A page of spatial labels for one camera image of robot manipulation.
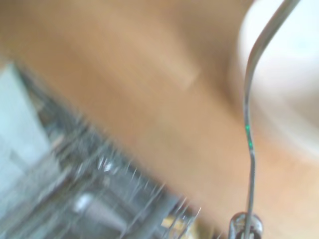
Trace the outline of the dark shiny gripper right finger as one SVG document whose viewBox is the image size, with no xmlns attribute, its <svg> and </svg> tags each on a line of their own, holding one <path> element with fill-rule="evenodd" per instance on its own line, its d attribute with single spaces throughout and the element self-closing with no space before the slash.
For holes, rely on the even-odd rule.
<svg viewBox="0 0 319 239">
<path fill-rule="evenodd" d="M 251 238 L 261 239 L 263 235 L 263 223 L 261 219 L 254 214 L 251 220 Z"/>
</svg>

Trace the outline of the dark shiny gripper left finger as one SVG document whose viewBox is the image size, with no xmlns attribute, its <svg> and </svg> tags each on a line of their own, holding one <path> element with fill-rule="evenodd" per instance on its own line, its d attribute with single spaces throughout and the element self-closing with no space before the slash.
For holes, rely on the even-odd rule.
<svg viewBox="0 0 319 239">
<path fill-rule="evenodd" d="M 228 238 L 229 239 L 247 239 L 245 235 L 246 212 L 236 213 L 230 220 Z"/>
</svg>

